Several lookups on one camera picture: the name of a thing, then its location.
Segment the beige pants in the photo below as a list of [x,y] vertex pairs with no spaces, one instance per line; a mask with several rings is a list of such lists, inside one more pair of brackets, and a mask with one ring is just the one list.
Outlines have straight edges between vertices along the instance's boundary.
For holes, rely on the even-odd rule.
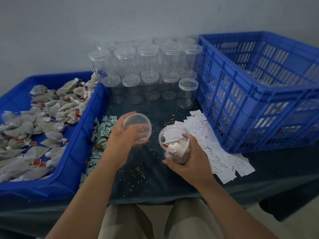
[[[153,239],[153,227],[135,204],[110,205],[106,209],[99,239]],[[178,200],[167,219],[165,239],[223,238],[213,214],[200,199]]]

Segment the person's left hand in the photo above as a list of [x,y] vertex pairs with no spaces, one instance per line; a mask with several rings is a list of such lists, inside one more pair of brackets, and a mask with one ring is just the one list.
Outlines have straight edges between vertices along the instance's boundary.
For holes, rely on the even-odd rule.
[[115,172],[117,172],[127,161],[132,148],[148,143],[148,140],[141,144],[134,144],[134,140],[140,130],[138,125],[131,125],[126,131],[123,129],[123,122],[126,117],[136,112],[129,112],[121,116],[115,123],[106,148],[101,159],[109,161]]

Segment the hand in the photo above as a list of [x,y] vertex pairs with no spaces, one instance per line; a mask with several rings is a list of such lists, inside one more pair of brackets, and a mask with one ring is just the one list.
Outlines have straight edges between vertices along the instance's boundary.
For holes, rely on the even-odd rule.
[[196,138],[192,135],[189,136],[190,156],[185,165],[174,163],[168,159],[162,162],[193,185],[197,190],[200,190],[216,183],[216,180],[214,179],[207,154],[199,146]]
[[132,148],[148,143],[148,140],[141,144],[135,144],[134,140],[140,131],[139,125],[131,125],[126,131],[123,129],[123,122],[126,117],[136,112],[129,112],[121,116],[115,123],[106,148],[101,159],[110,162],[110,165],[116,173],[127,161],[129,152]]

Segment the blue crate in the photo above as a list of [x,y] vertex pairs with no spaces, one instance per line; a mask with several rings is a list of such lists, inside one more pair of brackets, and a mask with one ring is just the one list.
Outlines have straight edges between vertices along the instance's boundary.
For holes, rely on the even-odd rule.
[[[29,110],[31,97],[28,93],[35,85],[42,84],[49,89],[58,89],[75,78],[88,81],[91,74],[90,71],[28,77],[0,98],[0,113]],[[104,87],[98,84],[79,123],[67,127],[63,132],[69,143],[53,175],[43,180],[0,183],[0,199],[2,196],[6,199],[18,196],[36,201],[73,196],[78,190],[85,159],[90,156],[93,146],[91,135],[95,126],[94,119],[102,118],[107,102],[107,93]],[[33,140],[42,141],[44,136],[35,137]]]
[[204,55],[197,99],[226,152],[318,140],[318,48],[270,32],[204,34],[198,44]]

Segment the person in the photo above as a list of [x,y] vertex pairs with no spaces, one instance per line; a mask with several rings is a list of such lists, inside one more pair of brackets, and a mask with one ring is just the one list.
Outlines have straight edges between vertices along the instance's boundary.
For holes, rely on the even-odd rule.
[[[154,238],[150,220],[137,205],[107,207],[117,171],[126,164],[138,125],[123,130],[121,116],[108,139],[103,155],[70,202],[47,239]],[[165,227],[165,238],[277,238],[245,211],[214,179],[206,153],[190,137],[190,158],[185,165],[163,160],[171,170],[193,185],[208,203],[181,199],[173,206]]]

